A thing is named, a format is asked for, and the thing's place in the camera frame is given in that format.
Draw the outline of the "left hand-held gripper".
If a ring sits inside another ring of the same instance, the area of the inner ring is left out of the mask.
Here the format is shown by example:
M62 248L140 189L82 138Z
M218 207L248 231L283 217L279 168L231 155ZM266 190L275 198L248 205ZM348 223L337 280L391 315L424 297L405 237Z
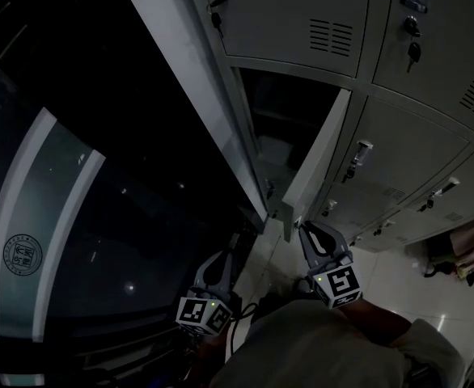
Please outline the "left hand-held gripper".
M242 298L231 290L234 270L232 251L220 251L210 256L197 270L196 287L191 287L187 296L180 299L176 322L193 334L220 335L242 308Z

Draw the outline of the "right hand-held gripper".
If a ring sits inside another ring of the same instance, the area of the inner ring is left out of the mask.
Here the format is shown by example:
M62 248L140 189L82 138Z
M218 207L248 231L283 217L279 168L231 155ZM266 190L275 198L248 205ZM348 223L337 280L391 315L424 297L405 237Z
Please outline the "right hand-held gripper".
M343 235L331 226L306 221L298 236L309 266L311 288L325 306L333 310L358 300L362 281ZM323 266L320 261L329 263Z

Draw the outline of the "grey locker door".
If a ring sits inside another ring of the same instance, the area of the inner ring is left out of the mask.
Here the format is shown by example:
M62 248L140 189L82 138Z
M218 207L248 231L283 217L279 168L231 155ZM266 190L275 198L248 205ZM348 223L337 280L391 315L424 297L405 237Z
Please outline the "grey locker door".
M340 89L325 122L321 126L307 156L281 199L284 217L284 240L292 239L326 179L328 168L340 136L351 91Z

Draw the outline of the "grey metal locker cabinet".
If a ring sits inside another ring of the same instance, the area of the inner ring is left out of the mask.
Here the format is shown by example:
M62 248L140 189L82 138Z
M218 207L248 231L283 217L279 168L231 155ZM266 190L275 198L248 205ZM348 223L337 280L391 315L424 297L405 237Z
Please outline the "grey metal locker cabinet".
M299 227L385 251L474 220L474 0L130 1L261 216L283 224L281 199L346 89Z

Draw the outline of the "person's left forearm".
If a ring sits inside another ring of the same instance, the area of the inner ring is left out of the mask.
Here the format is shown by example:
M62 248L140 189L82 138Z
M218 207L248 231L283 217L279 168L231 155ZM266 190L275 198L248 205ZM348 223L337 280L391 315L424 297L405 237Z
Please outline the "person's left forearm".
M228 330L217 336L206 336L197 349L197 359L212 365L221 365L226 360Z

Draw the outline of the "person's right forearm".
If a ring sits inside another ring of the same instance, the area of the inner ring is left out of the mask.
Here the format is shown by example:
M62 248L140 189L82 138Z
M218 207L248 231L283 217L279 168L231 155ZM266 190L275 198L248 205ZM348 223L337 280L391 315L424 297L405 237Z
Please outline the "person's right forearm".
M363 298L344 305L339 310L371 342L383 346L396 341L412 326L406 318Z

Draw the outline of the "person's shoe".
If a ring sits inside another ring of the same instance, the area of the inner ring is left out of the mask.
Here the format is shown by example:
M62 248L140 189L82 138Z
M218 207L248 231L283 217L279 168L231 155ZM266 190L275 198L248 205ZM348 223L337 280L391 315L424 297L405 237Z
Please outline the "person's shoe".
M306 277L297 279L294 283L294 298L296 299L313 299L315 294L311 288L311 285Z

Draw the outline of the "person's dark trousers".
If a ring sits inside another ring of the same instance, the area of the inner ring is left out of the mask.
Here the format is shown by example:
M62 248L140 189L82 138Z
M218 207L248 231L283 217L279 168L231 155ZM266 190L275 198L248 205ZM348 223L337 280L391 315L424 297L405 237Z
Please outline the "person's dark trousers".
M277 293L267 293L258 301L257 308L255 309L254 315L252 316L252 323L271 314L290 302L301 299L302 298L299 295L282 296Z

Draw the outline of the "person's gray shirt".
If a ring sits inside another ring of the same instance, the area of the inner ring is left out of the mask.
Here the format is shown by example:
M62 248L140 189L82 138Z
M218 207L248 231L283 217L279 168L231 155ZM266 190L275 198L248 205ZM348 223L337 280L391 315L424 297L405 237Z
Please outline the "person's gray shirt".
M458 388L462 356L426 321L410 323L404 335L383 346L339 308L290 302L250 326L209 388Z

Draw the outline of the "black bag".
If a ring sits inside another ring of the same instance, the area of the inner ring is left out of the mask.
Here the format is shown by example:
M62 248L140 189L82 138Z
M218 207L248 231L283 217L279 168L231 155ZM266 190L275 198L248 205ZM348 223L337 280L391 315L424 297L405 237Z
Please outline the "black bag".
M429 258L424 272L424 278L431 278L439 273L446 276L457 272L455 261L451 257Z

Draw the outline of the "glass door with frosted band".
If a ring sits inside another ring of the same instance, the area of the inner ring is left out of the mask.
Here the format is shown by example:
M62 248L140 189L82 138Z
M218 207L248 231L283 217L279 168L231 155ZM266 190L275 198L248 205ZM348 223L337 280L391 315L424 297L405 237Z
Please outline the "glass door with frosted band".
M265 227L218 89L132 0L0 0L0 388L185 384L180 299Z

